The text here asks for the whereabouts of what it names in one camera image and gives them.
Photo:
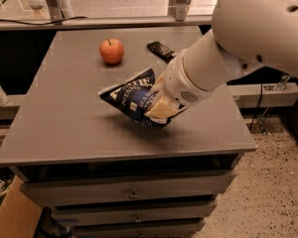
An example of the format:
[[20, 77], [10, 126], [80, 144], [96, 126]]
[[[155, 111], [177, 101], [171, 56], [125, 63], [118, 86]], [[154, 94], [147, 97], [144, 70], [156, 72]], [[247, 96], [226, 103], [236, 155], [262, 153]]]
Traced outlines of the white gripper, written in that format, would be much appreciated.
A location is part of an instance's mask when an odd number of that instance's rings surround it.
[[169, 62], [164, 74], [161, 73], [151, 87], [151, 92], [159, 92], [163, 89], [166, 94], [159, 95], [154, 104], [145, 111], [147, 117], [170, 118], [184, 111], [186, 107], [197, 105], [212, 95], [212, 91], [198, 88], [187, 76], [183, 65], [185, 52], [186, 50], [180, 51]]

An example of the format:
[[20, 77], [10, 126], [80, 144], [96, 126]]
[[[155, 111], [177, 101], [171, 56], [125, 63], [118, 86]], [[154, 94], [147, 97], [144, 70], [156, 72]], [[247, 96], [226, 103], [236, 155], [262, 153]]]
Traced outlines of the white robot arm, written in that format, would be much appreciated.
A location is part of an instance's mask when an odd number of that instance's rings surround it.
[[212, 28], [157, 79], [145, 115], [172, 117], [264, 66], [298, 78], [298, 0], [219, 0]]

